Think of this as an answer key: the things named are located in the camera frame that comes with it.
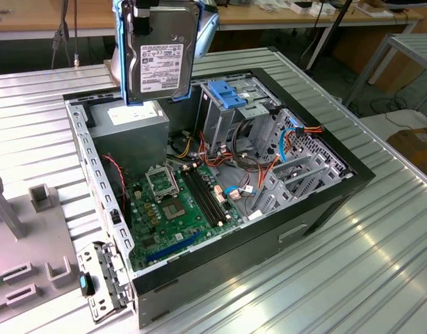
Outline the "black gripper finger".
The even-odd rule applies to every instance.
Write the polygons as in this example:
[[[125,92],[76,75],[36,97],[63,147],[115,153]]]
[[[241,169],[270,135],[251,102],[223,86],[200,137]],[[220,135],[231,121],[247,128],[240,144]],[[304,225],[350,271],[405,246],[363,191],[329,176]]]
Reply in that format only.
[[[157,7],[159,0],[135,0],[133,1],[133,34],[149,35],[150,11],[152,7]]]

